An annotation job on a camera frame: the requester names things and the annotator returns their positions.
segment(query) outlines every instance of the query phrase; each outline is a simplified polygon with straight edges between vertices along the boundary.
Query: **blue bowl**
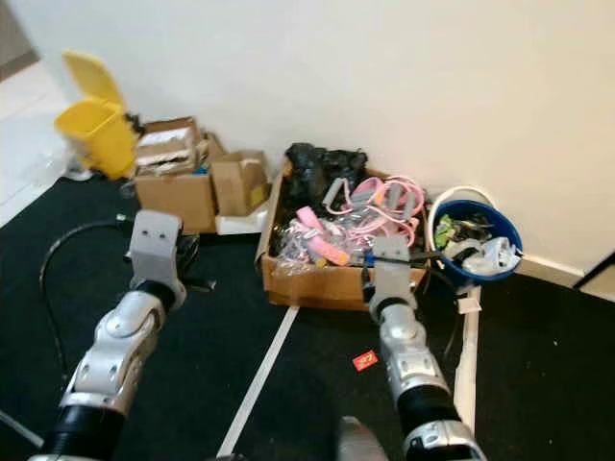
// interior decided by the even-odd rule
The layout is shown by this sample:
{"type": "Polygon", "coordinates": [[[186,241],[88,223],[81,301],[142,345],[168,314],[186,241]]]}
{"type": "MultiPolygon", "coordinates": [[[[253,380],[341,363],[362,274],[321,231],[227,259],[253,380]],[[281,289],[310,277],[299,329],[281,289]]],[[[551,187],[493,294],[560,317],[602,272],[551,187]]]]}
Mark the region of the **blue bowl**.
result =
{"type": "MultiPolygon", "coordinates": [[[[435,213],[435,220],[433,225],[437,227],[440,222],[440,218],[448,214],[453,219],[468,219],[474,213],[482,214],[489,223],[493,225],[489,228],[489,231],[494,237],[508,237],[508,241],[511,245],[515,245],[519,250],[523,250],[523,243],[519,232],[515,229],[514,225],[508,221],[508,219],[501,214],[497,209],[492,206],[482,204],[481,202],[475,202],[472,200],[452,200],[440,205],[435,213]]],[[[496,281],[505,279],[515,272],[516,266],[506,272],[495,276],[477,276],[471,272],[464,271],[461,267],[454,264],[446,257],[442,257],[442,261],[446,266],[445,273],[451,279],[455,285],[465,285],[469,281],[475,285],[481,285],[487,281],[496,281]]]]}

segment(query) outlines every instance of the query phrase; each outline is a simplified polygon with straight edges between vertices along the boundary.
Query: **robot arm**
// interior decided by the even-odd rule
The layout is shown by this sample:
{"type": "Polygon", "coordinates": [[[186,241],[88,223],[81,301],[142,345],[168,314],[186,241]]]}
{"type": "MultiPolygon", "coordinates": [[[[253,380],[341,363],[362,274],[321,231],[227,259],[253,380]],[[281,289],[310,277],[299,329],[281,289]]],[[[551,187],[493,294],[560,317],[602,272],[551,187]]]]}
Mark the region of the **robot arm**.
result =
{"type": "Polygon", "coordinates": [[[403,238],[377,237],[370,313],[380,325],[381,353],[404,432],[408,460],[484,460],[459,418],[442,372],[414,316],[409,251],[403,238]]]}
{"type": "Polygon", "coordinates": [[[134,289],[96,327],[94,344],[61,399],[56,425],[31,461],[111,459],[166,314],[185,300],[176,265],[180,228],[175,216],[137,214],[130,246],[134,289]]]}

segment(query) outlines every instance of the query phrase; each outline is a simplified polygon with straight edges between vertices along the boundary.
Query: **red label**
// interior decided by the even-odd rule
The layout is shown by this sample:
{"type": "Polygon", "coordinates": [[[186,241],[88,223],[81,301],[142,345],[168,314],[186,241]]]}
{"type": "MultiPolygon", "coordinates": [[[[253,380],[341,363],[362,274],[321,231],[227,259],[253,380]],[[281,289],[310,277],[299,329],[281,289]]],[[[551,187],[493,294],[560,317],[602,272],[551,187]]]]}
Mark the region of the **red label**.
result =
{"type": "Polygon", "coordinates": [[[358,372],[362,372],[366,368],[371,367],[375,363],[378,363],[378,357],[374,351],[369,351],[366,353],[362,353],[359,357],[355,357],[353,359],[353,363],[355,364],[355,368],[358,372]]]}

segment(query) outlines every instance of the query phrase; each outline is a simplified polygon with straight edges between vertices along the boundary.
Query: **white baseboard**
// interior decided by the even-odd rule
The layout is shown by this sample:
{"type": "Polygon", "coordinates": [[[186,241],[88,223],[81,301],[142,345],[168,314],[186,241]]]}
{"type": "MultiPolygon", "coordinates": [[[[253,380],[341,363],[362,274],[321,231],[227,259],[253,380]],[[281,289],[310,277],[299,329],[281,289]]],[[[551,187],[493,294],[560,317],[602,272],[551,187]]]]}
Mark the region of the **white baseboard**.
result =
{"type": "Polygon", "coordinates": [[[516,272],[569,288],[584,275],[579,269],[534,255],[524,255],[516,272]]]}

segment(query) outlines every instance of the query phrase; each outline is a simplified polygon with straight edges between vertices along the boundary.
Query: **green item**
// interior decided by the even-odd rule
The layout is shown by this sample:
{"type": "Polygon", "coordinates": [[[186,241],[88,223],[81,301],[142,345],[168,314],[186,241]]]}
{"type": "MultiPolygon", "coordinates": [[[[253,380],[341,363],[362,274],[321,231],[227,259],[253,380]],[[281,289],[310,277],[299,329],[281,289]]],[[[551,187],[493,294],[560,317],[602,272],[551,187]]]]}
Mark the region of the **green item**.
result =
{"type": "Polygon", "coordinates": [[[443,215],[435,228],[433,239],[435,240],[435,246],[438,249],[446,247],[451,237],[455,235],[455,228],[453,227],[453,220],[448,214],[443,215]]]}

